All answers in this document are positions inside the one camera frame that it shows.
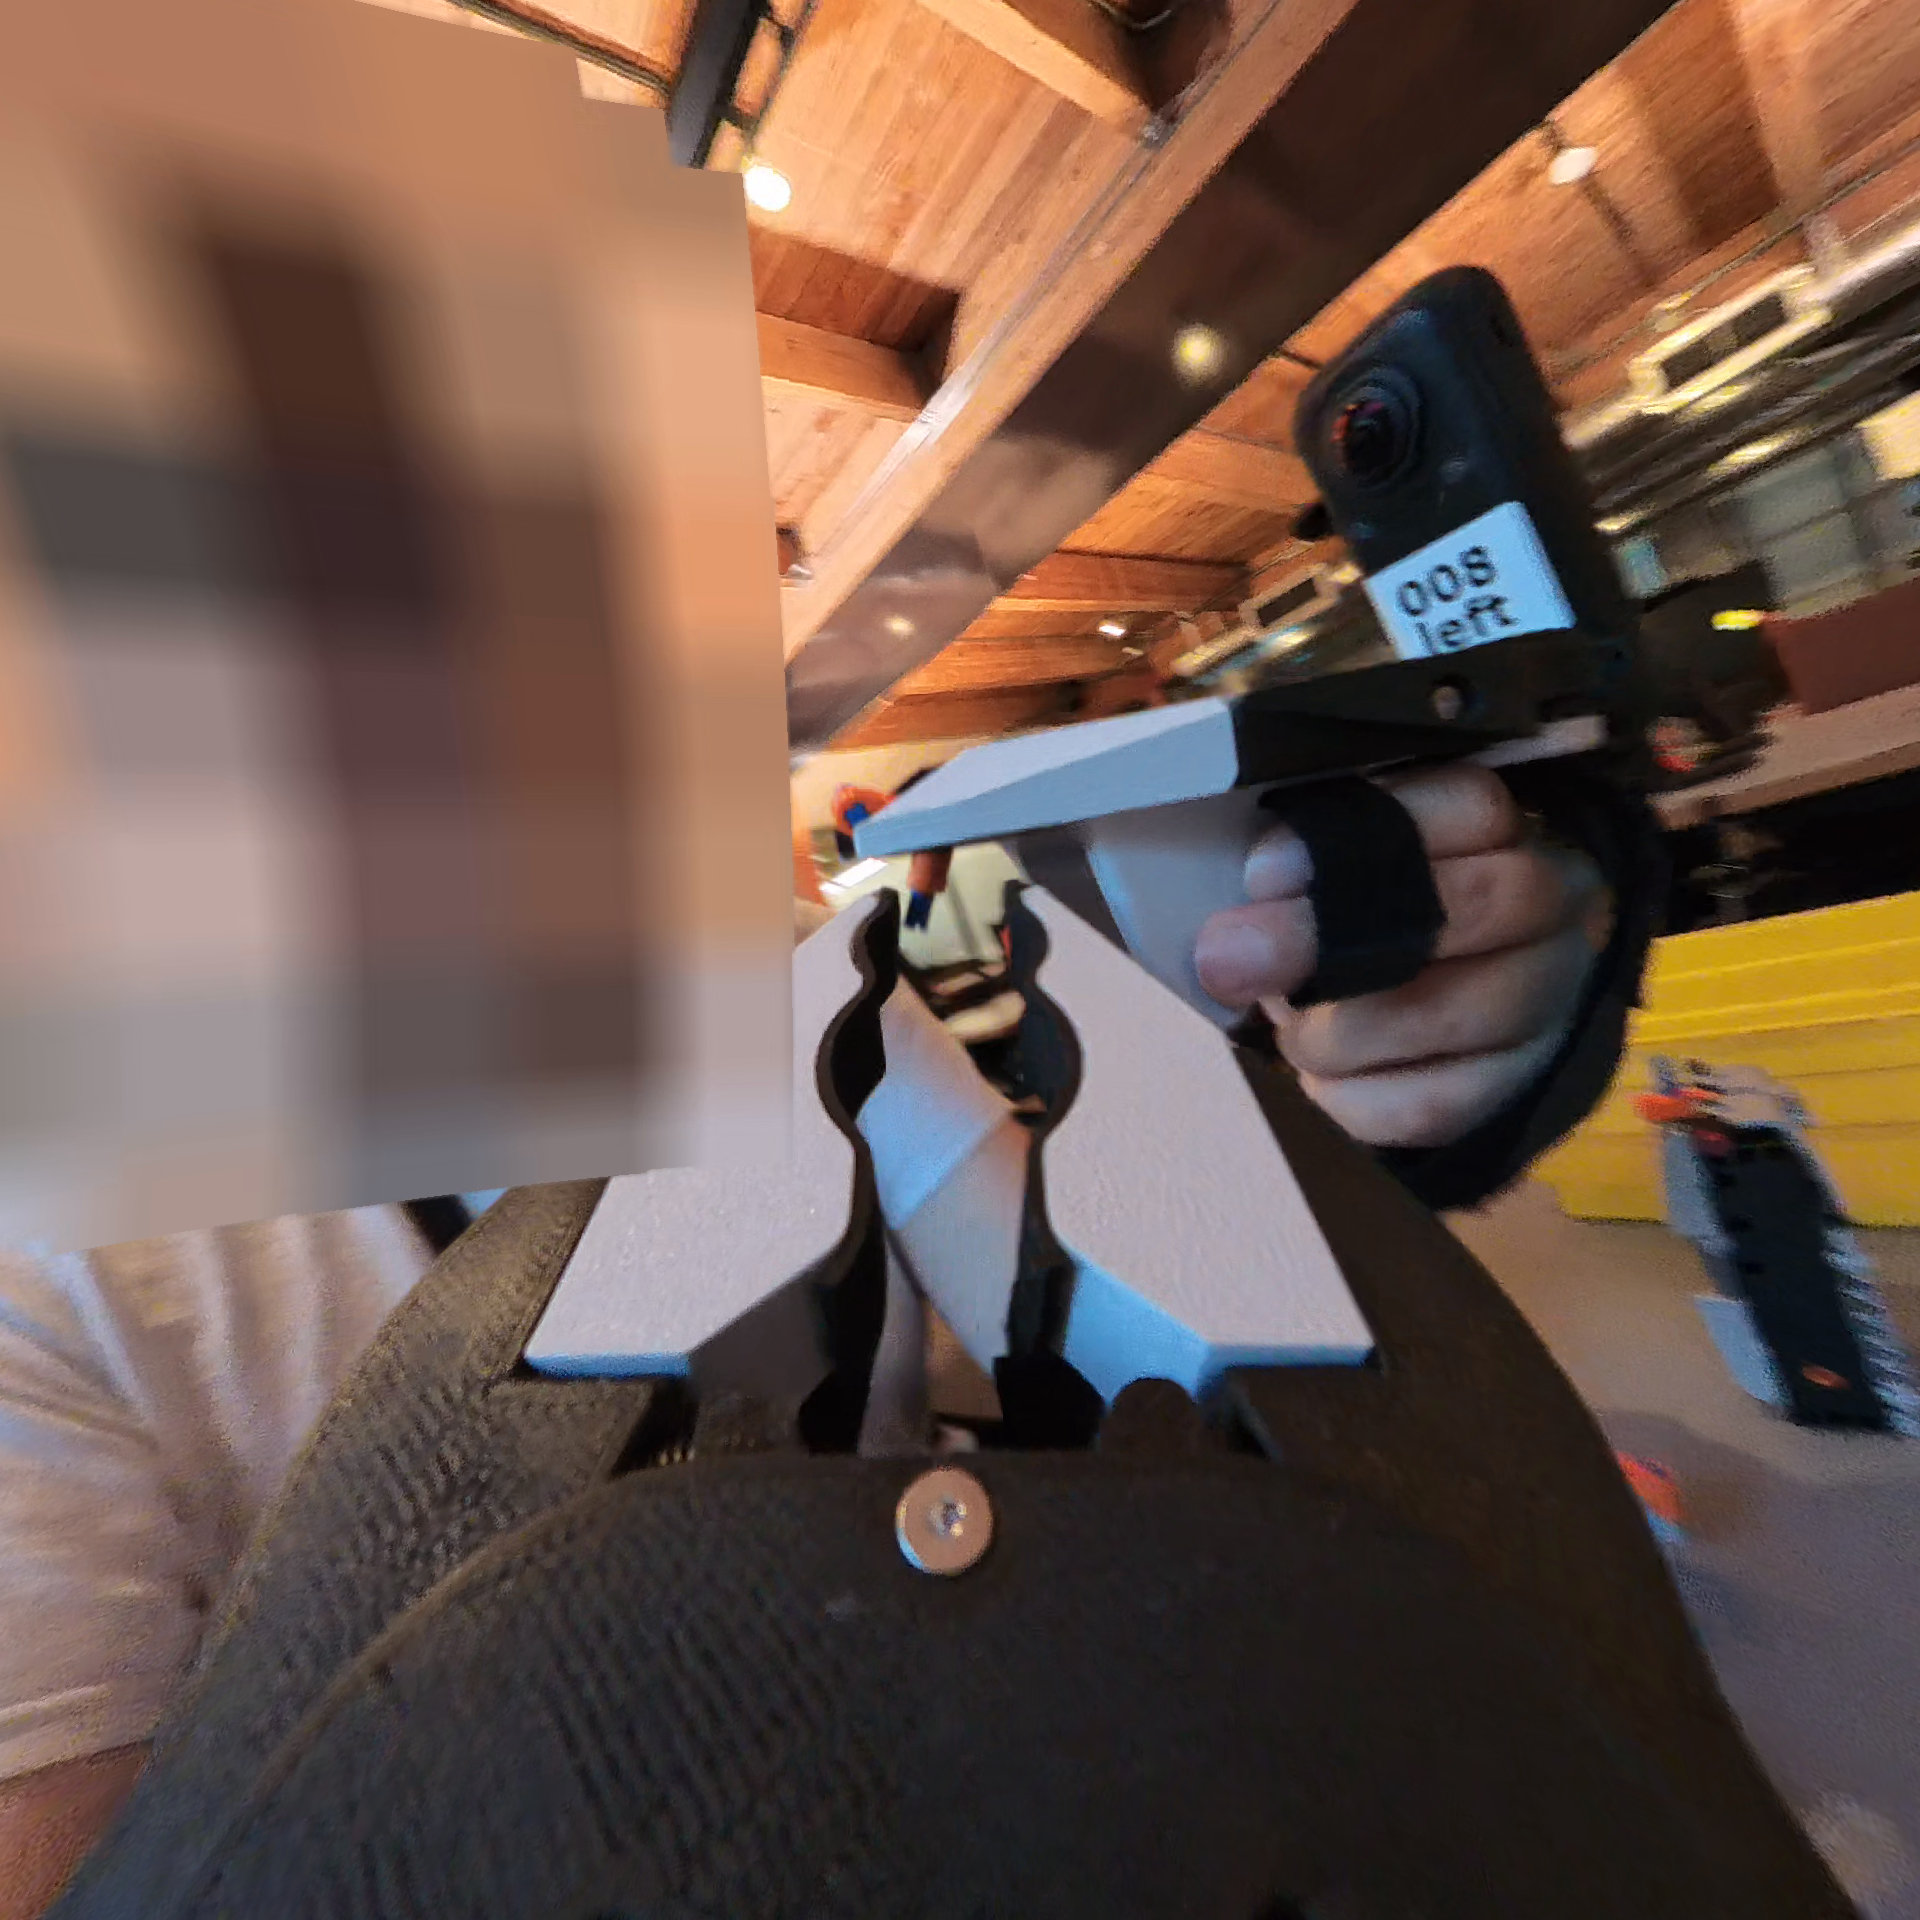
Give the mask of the dark overhead shelf board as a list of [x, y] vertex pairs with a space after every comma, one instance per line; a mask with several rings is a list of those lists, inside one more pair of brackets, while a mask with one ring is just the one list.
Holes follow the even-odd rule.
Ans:
[[812, 565], [819, 752], [1613, 62], [1655, 3], [1262, 4], [935, 390]]

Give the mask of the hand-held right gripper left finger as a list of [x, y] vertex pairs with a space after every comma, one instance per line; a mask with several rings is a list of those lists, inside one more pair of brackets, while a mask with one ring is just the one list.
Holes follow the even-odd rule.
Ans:
[[895, 896], [866, 896], [792, 951], [788, 1159], [611, 1179], [527, 1369], [669, 1381], [701, 1414], [751, 1401], [812, 1452], [858, 1448], [887, 1297], [858, 1117], [885, 1075], [899, 921]]

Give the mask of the person's left hand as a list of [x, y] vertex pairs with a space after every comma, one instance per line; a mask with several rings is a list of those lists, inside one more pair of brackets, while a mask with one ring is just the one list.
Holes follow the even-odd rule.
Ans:
[[1416, 828], [1444, 909], [1422, 973], [1392, 992], [1301, 1003], [1317, 964], [1312, 859], [1282, 825], [1245, 856], [1247, 902], [1203, 925], [1192, 964], [1213, 1000], [1270, 1016], [1307, 1097], [1357, 1142], [1440, 1147], [1547, 1070], [1613, 908], [1592, 861], [1543, 838], [1495, 773], [1452, 764], [1378, 787]]

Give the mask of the person's right forearm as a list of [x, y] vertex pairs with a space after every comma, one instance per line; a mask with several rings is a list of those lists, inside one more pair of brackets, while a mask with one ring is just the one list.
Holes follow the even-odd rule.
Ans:
[[2, 1781], [2, 1916], [39, 1917], [127, 1800], [150, 1749], [127, 1743]]

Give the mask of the yellow box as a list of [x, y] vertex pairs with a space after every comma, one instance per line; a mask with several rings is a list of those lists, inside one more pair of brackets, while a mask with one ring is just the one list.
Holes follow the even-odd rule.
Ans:
[[1918, 1222], [1918, 896], [1671, 935], [1613, 1088], [1533, 1166], [1583, 1219], [1663, 1212], [1656, 1147], [1636, 1110], [1653, 1057], [1762, 1071], [1812, 1117], [1851, 1220]]

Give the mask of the black tracked toy robot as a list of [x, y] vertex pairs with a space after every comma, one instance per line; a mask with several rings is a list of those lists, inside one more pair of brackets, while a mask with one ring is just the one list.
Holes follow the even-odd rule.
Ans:
[[1696, 1311], [1727, 1374], [1792, 1423], [1915, 1438], [1914, 1358], [1806, 1101], [1760, 1070], [1656, 1056], [1647, 1075], [1667, 1220], [1707, 1273]]

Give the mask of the orange blue toy connector piece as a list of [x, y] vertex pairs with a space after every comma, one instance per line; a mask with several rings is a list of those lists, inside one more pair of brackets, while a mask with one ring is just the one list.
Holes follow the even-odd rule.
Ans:
[[[891, 806], [927, 775], [930, 769], [919, 769], [903, 780], [895, 790], [870, 784], [839, 784], [832, 790], [832, 841], [848, 873], [858, 864], [858, 828]], [[927, 927], [933, 902], [946, 892], [951, 864], [951, 848], [920, 849], [908, 859], [903, 931]]]

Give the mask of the person's white shirt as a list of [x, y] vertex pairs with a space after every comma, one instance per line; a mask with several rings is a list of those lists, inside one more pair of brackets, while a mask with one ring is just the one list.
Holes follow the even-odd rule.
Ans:
[[6, 1783], [150, 1739], [333, 1392], [488, 1200], [5, 1251]]

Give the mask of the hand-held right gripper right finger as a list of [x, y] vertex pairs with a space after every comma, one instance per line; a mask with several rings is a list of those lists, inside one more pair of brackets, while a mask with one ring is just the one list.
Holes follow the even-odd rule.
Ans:
[[1011, 884], [1031, 1105], [992, 1166], [1002, 1452], [1277, 1453], [1253, 1379], [1375, 1350], [1236, 1048]]

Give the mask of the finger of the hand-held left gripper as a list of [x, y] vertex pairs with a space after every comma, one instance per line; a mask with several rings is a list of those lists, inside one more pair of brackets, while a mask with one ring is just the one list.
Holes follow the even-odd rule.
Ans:
[[1004, 841], [1236, 787], [1232, 705], [1198, 699], [974, 745], [852, 829], [859, 856]]
[[919, 995], [880, 1008], [885, 1075], [859, 1110], [908, 1277], [982, 1369], [1007, 1350], [1029, 1131]]

